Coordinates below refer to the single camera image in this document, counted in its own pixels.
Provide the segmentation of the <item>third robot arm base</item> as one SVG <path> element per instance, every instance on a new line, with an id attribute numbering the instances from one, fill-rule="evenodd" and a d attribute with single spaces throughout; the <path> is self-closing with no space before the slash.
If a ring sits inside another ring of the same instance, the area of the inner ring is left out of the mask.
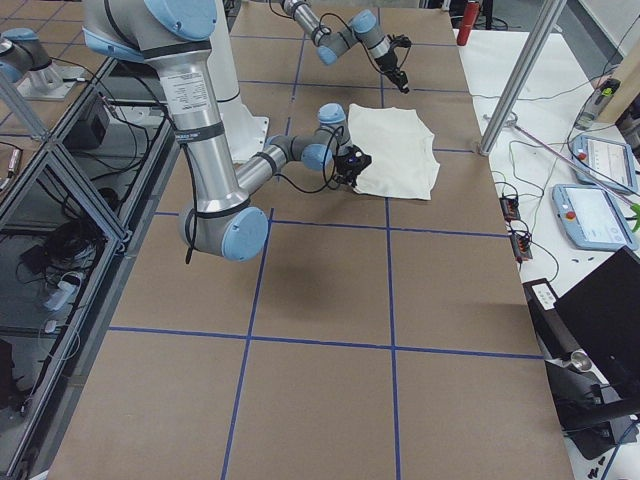
<path id="1" fill-rule="evenodd" d="M 20 27 L 1 33 L 1 73 L 29 100 L 66 98 L 84 73 L 82 67 L 57 65 L 39 36 Z"/>

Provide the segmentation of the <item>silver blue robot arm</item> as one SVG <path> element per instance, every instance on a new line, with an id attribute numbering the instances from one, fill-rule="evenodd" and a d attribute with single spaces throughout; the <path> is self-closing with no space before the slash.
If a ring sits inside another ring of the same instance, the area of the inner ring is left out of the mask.
<path id="1" fill-rule="evenodd" d="M 322 63 L 333 65 L 360 45 L 374 71 L 386 77 L 401 93 L 409 93 L 408 76 L 396 50 L 405 49 L 408 54 L 412 41 L 406 35 L 385 34 L 371 10 L 362 10 L 345 22 L 333 12 L 318 16 L 307 1 L 278 1 L 278 4 L 282 10 L 278 16 L 288 18 L 301 27 Z"/>
<path id="2" fill-rule="evenodd" d="M 353 144 L 342 107 L 329 103 L 312 135 L 275 136 L 234 166 L 208 68 L 219 14 L 213 1 L 87 1 L 83 31 L 90 49 L 147 64 L 159 77 L 191 175 L 193 205 L 180 216 L 188 250 L 243 262 L 260 253 L 269 233 L 268 218 L 251 196 L 287 163 L 355 186 L 371 158 Z"/>

